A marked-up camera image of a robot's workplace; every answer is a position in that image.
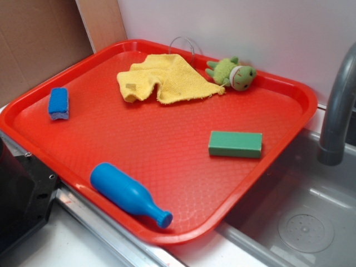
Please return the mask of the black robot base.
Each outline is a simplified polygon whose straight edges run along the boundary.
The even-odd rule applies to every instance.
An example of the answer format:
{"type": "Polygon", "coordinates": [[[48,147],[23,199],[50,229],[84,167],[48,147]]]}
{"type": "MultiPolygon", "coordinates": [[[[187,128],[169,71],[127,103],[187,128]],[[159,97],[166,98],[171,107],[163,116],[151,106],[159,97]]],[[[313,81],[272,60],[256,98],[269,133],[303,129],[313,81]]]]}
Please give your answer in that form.
{"type": "Polygon", "coordinates": [[[58,175],[33,154],[15,156],[1,141],[1,255],[47,224],[58,175]]]}

